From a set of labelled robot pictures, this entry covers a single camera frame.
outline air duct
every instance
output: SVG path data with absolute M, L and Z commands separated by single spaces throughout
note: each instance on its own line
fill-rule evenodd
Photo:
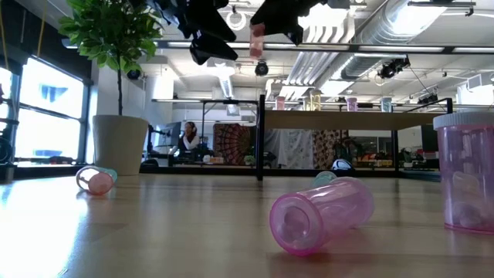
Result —
M 355 37 L 357 44 L 407 44 L 413 38 L 425 31 L 446 8 L 408 6 L 408 0 L 389 0 L 387 4 L 369 21 L 369 24 Z M 331 80 L 357 80 L 373 69 L 381 58 L 358 57 L 354 54 L 340 54 L 332 66 L 316 82 L 316 87 L 322 87 Z M 345 90 L 353 82 L 345 82 L 345 86 L 337 86 Z M 332 90 L 324 94 L 337 95 Z

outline potted plant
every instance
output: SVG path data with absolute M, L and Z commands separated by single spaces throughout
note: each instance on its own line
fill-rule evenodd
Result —
M 137 60 L 156 52 L 153 39 L 161 37 L 160 24 L 144 2 L 127 0 L 67 0 L 73 18 L 59 20 L 59 32 L 78 46 L 80 55 L 96 60 L 98 67 L 117 71 L 118 115 L 93 117 L 96 165 L 112 168 L 119 175 L 139 173 L 147 122 L 123 116 L 122 74 L 141 71 Z

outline ceiling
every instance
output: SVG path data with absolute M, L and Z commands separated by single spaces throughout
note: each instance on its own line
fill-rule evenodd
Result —
M 37 15 L 43 11 L 43 2 L 40 0 L 17 0 L 27 9 Z M 355 25 L 369 17 L 372 12 L 379 7 L 384 0 L 366 0 L 366 8 L 356 11 Z M 494 23 L 494 1 L 475 0 L 475 14 L 465 17 L 462 14 L 466 11 L 462 9 L 448 9 L 442 16 L 439 16 L 432 25 L 420 35 L 415 37 L 410 44 L 421 45 L 494 45 L 494 29 L 486 28 Z M 62 15 L 70 15 L 70 8 L 65 0 L 48 0 L 46 7 L 46 21 L 55 27 L 58 26 L 57 19 Z M 246 13 L 247 22 L 250 15 L 262 3 L 262 0 L 249 0 L 251 5 L 237 4 L 237 10 Z M 221 10 L 224 18 L 231 11 L 231 7 Z M 250 31 L 248 24 L 240 31 L 236 31 L 237 41 L 249 41 Z M 183 40 L 181 33 L 173 27 L 165 27 L 164 38 L 166 40 Z M 265 37 L 265 42 L 289 42 L 284 35 L 274 35 Z M 238 51 L 239 59 L 236 61 L 235 74 L 231 81 L 234 87 L 265 88 L 266 77 L 257 77 L 254 74 L 257 60 L 249 56 L 248 51 Z M 170 64 L 180 77 L 180 86 L 177 86 L 179 97 L 193 97 L 195 92 L 211 92 L 212 87 L 218 87 L 219 81 L 216 76 L 207 75 L 204 67 L 196 65 L 187 49 L 160 49 L 158 55 L 166 56 L 167 63 Z M 269 65 L 269 75 L 280 75 L 286 78 L 289 75 L 299 53 L 295 52 L 270 52 L 265 51 L 262 58 Z M 420 96 L 425 90 L 424 86 L 432 90 L 438 88 L 440 96 L 454 96 L 455 85 L 464 82 L 468 76 L 487 70 L 494 71 L 494 55 L 492 56 L 441 56 L 441 55 L 410 55 L 411 68 L 398 74 L 392 80 L 382 80 L 376 77 L 378 67 L 362 76 L 349 89 L 351 95 L 356 96 L 359 101 L 379 100 L 381 96 L 392 96 L 393 101 L 406 101 L 413 97 Z M 256 90 L 252 90 L 252 98 L 256 95 Z

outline wooden tabletop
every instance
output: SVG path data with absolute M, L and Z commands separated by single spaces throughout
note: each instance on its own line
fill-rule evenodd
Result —
M 0 187 L 0 277 L 492 277 L 494 236 L 443 228 L 440 184 L 364 178 L 376 210 L 306 258 L 283 251 L 269 210 L 312 178 L 119 177 L 108 195 L 74 177 Z
M 422 124 L 432 124 L 432 119 L 440 115 L 433 113 L 267 110 L 265 125 L 266 129 L 399 131 Z

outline container lid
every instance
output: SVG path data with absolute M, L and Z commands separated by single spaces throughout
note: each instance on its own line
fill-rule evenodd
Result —
M 434 129 L 459 125 L 494 125 L 494 113 L 488 111 L 461 112 L 434 118 Z

